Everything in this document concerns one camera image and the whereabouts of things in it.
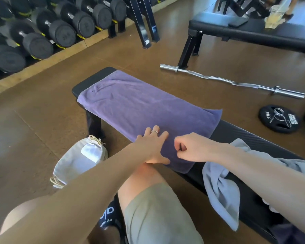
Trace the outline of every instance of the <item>person's right hand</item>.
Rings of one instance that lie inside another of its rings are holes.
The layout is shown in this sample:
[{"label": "person's right hand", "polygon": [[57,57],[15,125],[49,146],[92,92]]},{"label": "person's right hand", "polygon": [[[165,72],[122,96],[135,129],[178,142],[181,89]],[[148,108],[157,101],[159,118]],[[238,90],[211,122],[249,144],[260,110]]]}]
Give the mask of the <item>person's right hand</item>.
[{"label": "person's right hand", "polygon": [[174,140],[177,156],[192,162],[215,162],[223,145],[196,133],[177,136]]}]

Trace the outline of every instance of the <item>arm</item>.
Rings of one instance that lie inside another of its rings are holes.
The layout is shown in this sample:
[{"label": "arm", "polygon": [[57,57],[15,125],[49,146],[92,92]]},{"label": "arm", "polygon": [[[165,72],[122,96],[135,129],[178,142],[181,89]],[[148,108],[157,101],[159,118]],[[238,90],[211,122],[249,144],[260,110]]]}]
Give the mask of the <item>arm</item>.
[{"label": "arm", "polygon": [[305,232],[304,174],[195,133],[176,137],[175,148],[178,157],[185,160],[212,161],[224,166]]},{"label": "arm", "polygon": [[169,163],[160,155],[167,136],[164,132],[158,137],[147,128],[144,137],[139,135],[134,143],[81,174],[4,232],[0,244],[82,243],[136,168],[144,162]]}]

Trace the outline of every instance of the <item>floor seam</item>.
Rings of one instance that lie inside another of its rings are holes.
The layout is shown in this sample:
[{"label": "floor seam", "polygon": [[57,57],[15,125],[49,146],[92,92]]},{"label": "floor seam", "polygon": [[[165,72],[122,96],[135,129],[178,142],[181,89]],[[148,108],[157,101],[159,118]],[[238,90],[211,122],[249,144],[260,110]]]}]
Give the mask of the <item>floor seam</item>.
[{"label": "floor seam", "polygon": [[54,151],[52,151],[52,149],[44,142],[44,140],[42,140],[41,137],[34,131],[34,129],[32,129],[32,127],[24,120],[24,118],[16,110],[14,110],[14,112],[28,126],[28,128],[33,131],[36,137],[54,154],[54,156],[56,156],[57,159],[60,159],[59,156],[55,154]]}]

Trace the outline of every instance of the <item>forearm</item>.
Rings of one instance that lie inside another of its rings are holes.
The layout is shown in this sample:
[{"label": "forearm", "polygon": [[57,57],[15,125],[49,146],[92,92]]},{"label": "forearm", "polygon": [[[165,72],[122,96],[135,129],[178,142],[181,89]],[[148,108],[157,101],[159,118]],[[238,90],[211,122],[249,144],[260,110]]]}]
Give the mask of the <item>forearm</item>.
[{"label": "forearm", "polygon": [[305,175],[235,147],[226,149],[218,162],[305,232]]},{"label": "forearm", "polygon": [[121,185],[144,161],[131,145],[52,195],[0,236],[0,243],[82,243]]}]

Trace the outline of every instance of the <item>hand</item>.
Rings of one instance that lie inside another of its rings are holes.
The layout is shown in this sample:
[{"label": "hand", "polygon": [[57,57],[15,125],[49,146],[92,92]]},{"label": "hand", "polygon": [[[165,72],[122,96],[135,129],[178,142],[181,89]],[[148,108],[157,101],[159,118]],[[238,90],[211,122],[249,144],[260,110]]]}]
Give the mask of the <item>hand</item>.
[{"label": "hand", "polygon": [[174,141],[177,156],[192,162],[215,162],[222,145],[196,133],[177,136]]},{"label": "hand", "polygon": [[158,132],[158,126],[154,126],[152,130],[150,127],[146,128],[144,136],[138,135],[133,143],[134,152],[142,155],[146,163],[169,164],[170,160],[160,154],[160,150],[168,137],[168,132],[163,132],[159,137]]}]

